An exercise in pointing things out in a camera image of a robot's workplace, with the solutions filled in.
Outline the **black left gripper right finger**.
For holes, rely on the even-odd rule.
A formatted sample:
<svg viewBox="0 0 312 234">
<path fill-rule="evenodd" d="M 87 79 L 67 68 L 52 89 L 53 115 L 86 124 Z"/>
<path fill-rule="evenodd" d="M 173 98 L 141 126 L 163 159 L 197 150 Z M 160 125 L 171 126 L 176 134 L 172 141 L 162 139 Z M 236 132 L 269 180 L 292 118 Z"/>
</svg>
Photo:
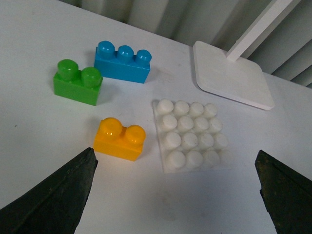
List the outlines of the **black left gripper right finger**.
<svg viewBox="0 0 312 234">
<path fill-rule="evenodd" d="M 260 150 L 255 160 L 260 194 L 278 234 L 312 232 L 312 181 Z"/>
</svg>

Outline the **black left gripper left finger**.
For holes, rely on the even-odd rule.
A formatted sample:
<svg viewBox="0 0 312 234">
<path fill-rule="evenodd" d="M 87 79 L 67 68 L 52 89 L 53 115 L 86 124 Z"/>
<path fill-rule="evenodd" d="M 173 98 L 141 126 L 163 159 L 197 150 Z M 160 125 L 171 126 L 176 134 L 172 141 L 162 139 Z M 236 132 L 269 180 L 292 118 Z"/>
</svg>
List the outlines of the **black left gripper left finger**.
<svg viewBox="0 0 312 234">
<path fill-rule="evenodd" d="M 2 234 L 73 234 L 97 168 L 87 148 L 0 211 Z"/>
</svg>

